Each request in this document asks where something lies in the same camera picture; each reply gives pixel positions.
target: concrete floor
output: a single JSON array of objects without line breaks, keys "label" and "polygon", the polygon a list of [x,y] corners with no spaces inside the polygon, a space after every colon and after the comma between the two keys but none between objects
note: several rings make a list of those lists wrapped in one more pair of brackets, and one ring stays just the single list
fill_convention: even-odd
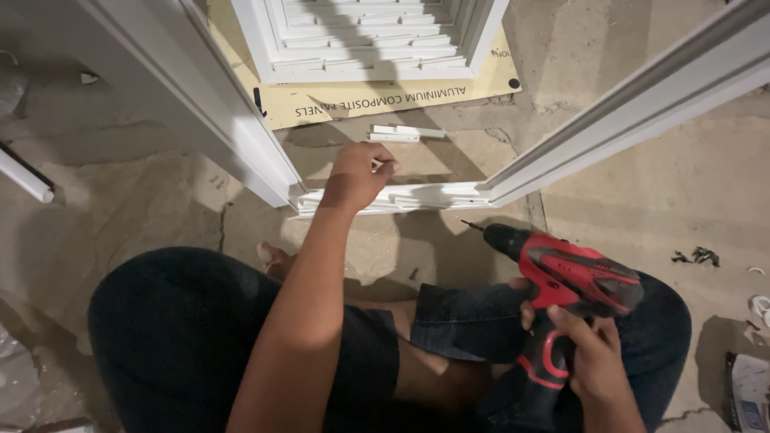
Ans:
[{"label": "concrete floor", "polygon": [[[402,180],[471,180],[534,145],[647,59],[723,7],[722,0],[513,0],[504,25],[524,91],[276,132],[298,170],[323,182],[336,146],[372,123],[434,124],[453,143],[397,149]],[[23,31],[0,19],[0,30]],[[308,221],[278,211],[163,125],[122,106],[106,82],[82,86],[80,66],[28,54],[32,88],[24,119],[2,119],[0,139],[57,185],[43,205],[0,178],[0,322],[32,352],[42,404],[38,423],[88,416],[100,431],[119,423],[95,375],[85,309],[95,285],[130,257],[157,247],[220,249],[257,264],[269,240],[296,250]],[[376,300],[413,297],[420,282],[472,287],[517,274],[459,222],[531,225],[654,274],[691,309],[690,358],[660,431],[728,431],[721,416],[726,350],[770,359],[752,341],[746,299],[766,293],[770,268],[770,92],[758,89],[588,169],[492,211],[358,218],[346,289]],[[412,161],[427,161],[423,170]],[[720,268],[672,263],[673,250],[716,250]],[[408,277],[419,269],[417,280]],[[0,396],[8,392],[7,384]],[[29,414],[17,414],[14,421]]]}]

